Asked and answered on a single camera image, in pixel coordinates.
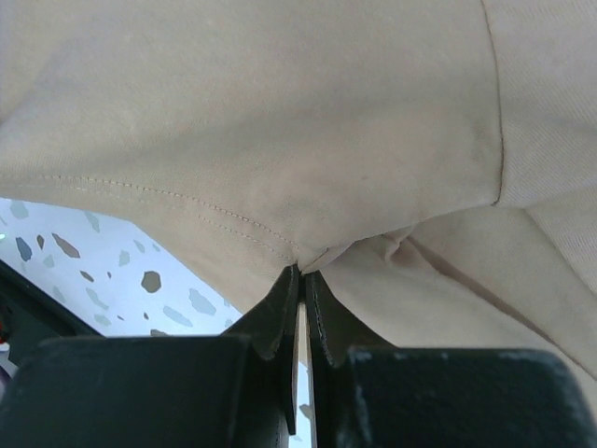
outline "stitching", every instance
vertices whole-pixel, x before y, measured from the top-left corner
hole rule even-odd
[[[24,189],[45,189],[45,188],[48,187],[46,185],[23,185],[23,184],[21,184],[21,185],[10,185],[10,186],[14,187],[14,188],[24,188]],[[134,201],[134,200],[132,200],[130,198],[123,198],[122,196],[118,196],[117,194],[111,193],[110,191],[97,191],[95,189],[83,189],[81,187],[76,187],[76,186],[72,186],[72,185],[60,185],[60,187],[67,188],[67,189],[76,189],[78,191],[84,191],[84,192],[87,192],[87,193],[104,194],[106,196],[109,196],[109,197],[112,197],[112,198],[116,198],[116,199],[119,199],[121,201],[128,202],[128,203],[152,204],[152,202],[150,202],[150,201],[142,201],[142,200]],[[171,209],[171,210],[180,211],[180,208],[173,207],[173,206],[168,206],[167,205],[167,208]],[[234,233],[234,234],[236,234],[238,236],[241,236],[242,238],[245,238],[245,239],[247,239],[249,241],[252,241],[253,243],[257,243],[259,245],[263,245],[270,252],[272,252],[273,254],[275,254],[279,258],[286,259],[288,261],[293,261],[293,259],[291,259],[287,255],[284,255],[284,254],[278,252],[276,249],[274,249],[270,245],[267,245],[267,244],[263,243],[262,241],[256,240],[255,238],[253,238],[253,237],[251,237],[251,236],[249,236],[249,235],[247,235],[245,233],[242,233],[240,231],[236,231],[236,230],[231,229],[229,227],[226,227],[226,226],[223,226],[221,224],[218,224],[217,222],[214,222],[214,221],[212,221],[211,219],[209,219],[207,217],[202,217],[201,215],[198,215],[197,218],[199,220],[201,220],[201,221],[205,221],[208,224],[211,224],[213,226],[218,227],[222,231],[227,231],[228,233]]]
[[[249,224],[251,224],[251,225],[253,225],[253,226],[255,226],[255,227],[259,228],[259,229],[262,229],[262,230],[266,231],[267,233],[271,233],[273,236],[275,236],[279,240],[282,240],[285,243],[289,243],[294,248],[299,249],[299,246],[295,242],[284,238],[279,233],[276,233],[272,229],[264,226],[263,224],[261,224],[259,222],[255,222],[253,219],[249,219],[248,217],[242,217],[240,215],[237,215],[235,213],[230,212],[229,210],[226,210],[225,208],[218,207],[217,205],[212,205],[210,203],[207,203],[204,200],[201,200],[201,199],[198,199],[198,198],[194,198],[192,196],[187,196],[185,194],[174,193],[172,191],[161,190],[161,189],[150,189],[148,187],[140,187],[140,186],[137,186],[137,185],[134,185],[134,184],[127,184],[127,183],[124,183],[124,182],[117,182],[115,180],[108,180],[108,179],[97,179],[97,178],[94,178],[94,177],[70,176],[70,175],[41,175],[40,178],[43,178],[43,179],[52,179],[52,180],[82,180],[82,181],[86,181],[86,182],[93,182],[93,183],[99,183],[99,184],[108,184],[108,185],[115,185],[115,186],[118,186],[118,187],[124,187],[124,188],[130,188],[130,189],[137,189],[139,191],[146,191],[146,192],[150,192],[150,193],[165,194],[165,195],[168,195],[168,196],[173,196],[175,198],[188,199],[188,200],[193,201],[195,203],[198,203],[200,205],[204,205],[204,206],[206,206],[207,208],[209,208],[211,210],[215,210],[216,212],[220,212],[220,213],[223,213],[225,215],[228,215],[229,217],[235,217],[236,219],[239,219],[239,220],[241,220],[243,222],[248,222]]]
[[[487,32],[489,33],[489,39],[492,44],[493,63],[495,64],[495,77],[496,77],[496,90],[497,90],[497,113],[500,128],[500,143],[502,149],[502,166],[500,167],[500,187],[497,193],[497,199],[492,205],[497,205],[502,199],[502,190],[504,189],[504,172],[506,171],[506,146],[504,145],[504,122],[502,121],[502,89],[500,85],[500,71],[497,67],[497,50],[495,49],[495,41],[493,40],[492,26],[489,24],[489,13],[485,6],[485,1],[480,0],[481,7],[483,8],[483,15],[485,16],[485,23],[487,23]]]

